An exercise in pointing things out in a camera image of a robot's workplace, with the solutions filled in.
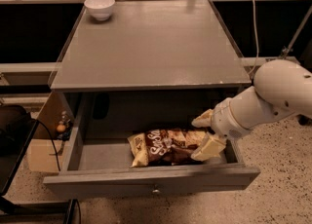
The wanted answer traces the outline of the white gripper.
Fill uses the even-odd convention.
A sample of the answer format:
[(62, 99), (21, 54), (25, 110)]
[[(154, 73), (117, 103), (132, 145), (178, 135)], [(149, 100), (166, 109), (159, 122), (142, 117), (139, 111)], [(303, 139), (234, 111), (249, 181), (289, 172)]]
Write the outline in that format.
[(211, 126), (216, 134), (207, 132), (200, 146), (191, 154), (195, 161), (204, 162), (211, 158), (219, 158), (226, 147), (226, 139), (238, 140), (251, 131), (243, 128), (234, 118), (230, 107), (231, 98), (226, 98), (214, 110), (208, 109), (192, 120), (195, 128)]

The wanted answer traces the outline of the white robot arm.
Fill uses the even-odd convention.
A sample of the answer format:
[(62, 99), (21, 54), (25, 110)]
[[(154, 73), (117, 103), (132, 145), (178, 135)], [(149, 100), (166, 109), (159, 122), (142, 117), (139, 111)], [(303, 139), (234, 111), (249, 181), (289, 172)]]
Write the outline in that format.
[(191, 158), (203, 162), (218, 157), (228, 140), (236, 141), (258, 125), (292, 115), (312, 118), (312, 73), (289, 60), (268, 61), (255, 72), (252, 86), (192, 121), (195, 128), (212, 130)]

